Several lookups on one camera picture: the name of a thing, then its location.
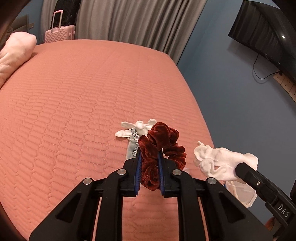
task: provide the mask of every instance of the mattress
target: mattress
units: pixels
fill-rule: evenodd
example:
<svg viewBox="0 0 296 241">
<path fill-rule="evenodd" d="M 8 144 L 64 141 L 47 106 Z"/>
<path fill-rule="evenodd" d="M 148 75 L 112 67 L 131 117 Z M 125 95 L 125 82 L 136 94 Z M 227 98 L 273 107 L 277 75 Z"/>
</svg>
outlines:
<svg viewBox="0 0 296 241">
<path fill-rule="evenodd" d="M 170 57 L 142 46 L 69 40 L 36 46 L 0 89 L 0 201 L 31 232 L 84 178 L 123 166 L 120 123 L 154 118 L 180 132 L 190 174 L 198 141 L 213 147 L 200 109 Z M 123 240 L 178 240 L 176 198 L 141 187 L 124 198 Z"/>
</svg>

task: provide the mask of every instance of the wall-mounted tv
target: wall-mounted tv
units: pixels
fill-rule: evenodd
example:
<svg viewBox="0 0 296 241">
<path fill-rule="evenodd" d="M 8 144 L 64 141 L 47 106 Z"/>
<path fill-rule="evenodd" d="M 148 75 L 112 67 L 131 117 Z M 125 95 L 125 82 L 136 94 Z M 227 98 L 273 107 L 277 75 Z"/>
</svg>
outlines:
<svg viewBox="0 0 296 241">
<path fill-rule="evenodd" d="M 244 0 L 228 36 L 264 56 L 296 82 L 296 31 L 280 9 Z"/>
</svg>

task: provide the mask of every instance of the blue wall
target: blue wall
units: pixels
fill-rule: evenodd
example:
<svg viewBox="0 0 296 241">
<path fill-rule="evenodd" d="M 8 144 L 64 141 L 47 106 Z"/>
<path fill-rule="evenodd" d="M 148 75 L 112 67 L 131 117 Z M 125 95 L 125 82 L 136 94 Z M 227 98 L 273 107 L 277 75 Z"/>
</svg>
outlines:
<svg viewBox="0 0 296 241">
<path fill-rule="evenodd" d="M 30 33 L 37 37 L 37 44 L 39 43 L 40 32 L 40 18 L 42 11 L 43 0 L 31 0 L 27 6 L 18 15 L 19 17 L 26 14 L 29 15 L 29 23 L 35 23 L 34 28 L 30 29 Z"/>
<path fill-rule="evenodd" d="M 275 6 L 271 0 L 261 2 Z M 296 179 L 296 103 L 272 77 L 256 82 L 257 54 L 227 36 L 241 3 L 207 1 L 178 68 L 215 147 L 256 155 L 258 170 L 289 194 Z M 261 56 L 255 69 L 261 77 L 276 71 Z M 259 197 L 250 210 L 262 222 L 271 217 Z"/>
</svg>

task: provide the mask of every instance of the power strip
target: power strip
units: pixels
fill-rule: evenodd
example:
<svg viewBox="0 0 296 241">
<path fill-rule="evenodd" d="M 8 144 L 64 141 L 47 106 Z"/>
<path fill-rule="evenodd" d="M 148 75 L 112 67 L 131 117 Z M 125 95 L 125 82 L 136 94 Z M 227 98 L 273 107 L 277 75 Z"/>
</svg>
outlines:
<svg viewBox="0 0 296 241">
<path fill-rule="evenodd" d="M 288 92 L 292 99 L 296 103 L 296 84 L 294 84 L 287 76 L 283 73 L 276 73 L 274 79 Z"/>
</svg>

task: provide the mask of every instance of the gray curtain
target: gray curtain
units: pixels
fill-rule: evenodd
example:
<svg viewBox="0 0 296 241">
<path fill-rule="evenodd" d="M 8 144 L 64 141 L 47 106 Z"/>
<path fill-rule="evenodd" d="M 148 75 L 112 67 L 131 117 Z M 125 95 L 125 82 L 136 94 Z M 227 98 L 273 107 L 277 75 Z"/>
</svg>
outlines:
<svg viewBox="0 0 296 241">
<path fill-rule="evenodd" d="M 57 0 L 44 0 L 41 33 L 50 28 Z M 137 44 L 178 62 L 206 0 L 82 0 L 77 39 Z"/>
</svg>

